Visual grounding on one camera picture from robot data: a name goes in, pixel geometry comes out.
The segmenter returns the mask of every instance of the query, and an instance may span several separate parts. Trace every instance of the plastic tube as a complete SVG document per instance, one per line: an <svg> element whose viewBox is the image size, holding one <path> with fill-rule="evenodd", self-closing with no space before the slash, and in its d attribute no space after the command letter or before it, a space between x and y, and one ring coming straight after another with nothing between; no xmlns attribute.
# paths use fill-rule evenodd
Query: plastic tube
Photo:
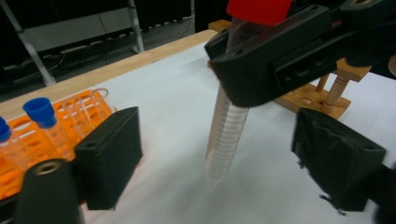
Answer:
<svg viewBox="0 0 396 224"><path fill-rule="evenodd" d="M76 157L64 128L55 117L55 111L48 98L42 97L30 100L23 105L23 110L41 128L58 154L70 161Z"/></svg>
<svg viewBox="0 0 396 224"><path fill-rule="evenodd" d="M13 160L23 170L38 163L34 153L15 135L6 124L6 121L0 117L0 149L9 159Z"/></svg>
<svg viewBox="0 0 396 224"><path fill-rule="evenodd" d="M23 170L0 151L0 200L21 191Z"/></svg>
<svg viewBox="0 0 396 224"><path fill-rule="evenodd" d="M266 29L267 26L233 18L227 50L262 34ZM209 192L218 187L230 169L248 111L249 108L233 105L221 85L219 86L205 158L206 184Z"/></svg>
<svg viewBox="0 0 396 224"><path fill-rule="evenodd" d="M72 121L73 128L76 130L80 139L85 138L93 131L91 118L80 97L73 96L63 100L62 108L67 117Z"/></svg>
<svg viewBox="0 0 396 224"><path fill-rule="evenodd" d="M116 112L116 108L111 102L108 89L98 88L92 90L90 93L90 99L98 113L101 121L105 121L111 114Z"/></svg>

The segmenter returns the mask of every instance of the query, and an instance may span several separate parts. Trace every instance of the red part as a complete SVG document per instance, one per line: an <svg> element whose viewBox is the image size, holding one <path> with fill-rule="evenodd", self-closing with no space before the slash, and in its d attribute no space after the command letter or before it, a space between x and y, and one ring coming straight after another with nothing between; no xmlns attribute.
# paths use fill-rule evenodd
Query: red part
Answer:
<svg viewBox="0 0 396 224"><path fill-rule="evenodd" d="M288 16L291 0L230 0L227 13L243 21L277 25Z"/></svg>

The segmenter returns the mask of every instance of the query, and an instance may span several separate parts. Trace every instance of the blue cap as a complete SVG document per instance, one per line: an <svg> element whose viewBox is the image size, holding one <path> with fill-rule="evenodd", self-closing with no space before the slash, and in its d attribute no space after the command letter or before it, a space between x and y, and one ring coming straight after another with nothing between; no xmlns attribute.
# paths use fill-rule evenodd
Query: blue cap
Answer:
<svg viewBox="0 0 396 224"><path fill-rule="evenodd" d="M6 142L11 136L11 130L6 121L0 117L0 142Z"/></svg>
<svg viewBox="0 0 396 224"><path fill-rule="evenodd" d="M23 110L40 128L48 129L56 124L55 111L48 98L40 97L30 100L23 105Z"/></svg>

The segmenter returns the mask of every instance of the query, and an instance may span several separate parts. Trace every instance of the wooden table edge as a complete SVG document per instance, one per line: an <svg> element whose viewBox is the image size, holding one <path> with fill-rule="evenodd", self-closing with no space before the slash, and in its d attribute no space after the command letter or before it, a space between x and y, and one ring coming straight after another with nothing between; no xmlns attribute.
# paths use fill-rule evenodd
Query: wooden table edge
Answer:
<svg viewBox="0 0 396 224"><path fill-rule="evenodd" d="M68 95L86 90L91 86L97 85L113 77L120 76L137 68L179 53L185 49L190 49L194 46L205 43L215 34L217 34L217 32L205 30L194 35L189 35L159 46L158 48L147 50L121 61L94 69L85 74L69 78L65 81L56 83L55 85L10 99L0 104L0 116L5 120L14 119L24 114L22 106L31 99L36 97L48 97L52 102L56 102Z"/></svg>

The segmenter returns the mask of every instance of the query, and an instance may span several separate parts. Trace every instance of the white table surface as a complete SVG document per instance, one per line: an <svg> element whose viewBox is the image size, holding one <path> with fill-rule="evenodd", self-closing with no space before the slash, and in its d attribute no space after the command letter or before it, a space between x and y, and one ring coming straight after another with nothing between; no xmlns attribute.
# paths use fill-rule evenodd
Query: white table surface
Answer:
<svg viewBox="0 0 396 224"><path fill-rule="evenodd" d="M144 157L114 211L87 211L87 224L373 223L375 205L341 217L290 152L295 114L269 103L250 109L230 172L207 193L204 161L219 82L204 45L101 83L118 109L139 106ZM335 76L329 78L326 89ZM396 161L396 81L350 82L339 119Z"/></svg>

